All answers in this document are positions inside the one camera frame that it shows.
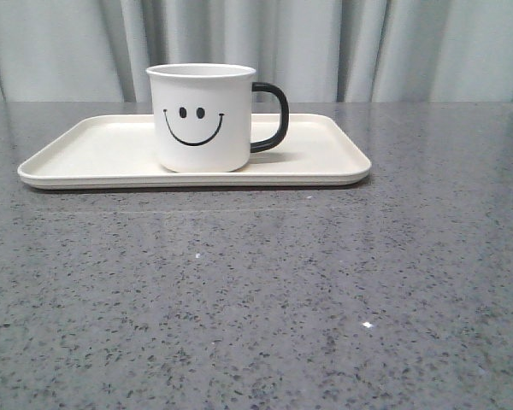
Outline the pale green curtain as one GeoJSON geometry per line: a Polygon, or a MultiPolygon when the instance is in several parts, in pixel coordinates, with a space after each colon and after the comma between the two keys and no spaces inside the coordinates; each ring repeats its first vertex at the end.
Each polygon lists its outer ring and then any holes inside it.
{"type": "Polygon", "coordinates": [[[513,102],[513,1],[0,1],[0,101],[142,103],[186,62],[295,103],[513,102]]]}

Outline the white smiley mug black handle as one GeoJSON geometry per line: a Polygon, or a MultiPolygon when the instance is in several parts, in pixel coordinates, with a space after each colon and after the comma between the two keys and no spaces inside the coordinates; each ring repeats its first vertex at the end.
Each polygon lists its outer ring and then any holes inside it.
{"type": "Polygon", "coordinates": [[[160,163],[177,173],[222,173],[243,167],[252,153],[283,142],[290,109],[281,88],[254,80],[252,67],[176,63],[148,67],[160,163]],[[252,95],[265,92],[280,104],[277,131],[251,141],[252,95]]]}

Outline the cream rectangular plastic tray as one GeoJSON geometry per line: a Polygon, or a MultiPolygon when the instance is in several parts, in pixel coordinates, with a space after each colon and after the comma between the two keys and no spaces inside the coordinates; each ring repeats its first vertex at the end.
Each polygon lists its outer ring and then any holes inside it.
{"type": "Polygon", "coordinates": [[[227,173],[173,173],[154,152],[149,114],[82,120],[22,162],[21,180],[43,190],[213,186],[337,186],[364,179],[370,159],[333,119],[291,114],[286,139],[227,173]]]}

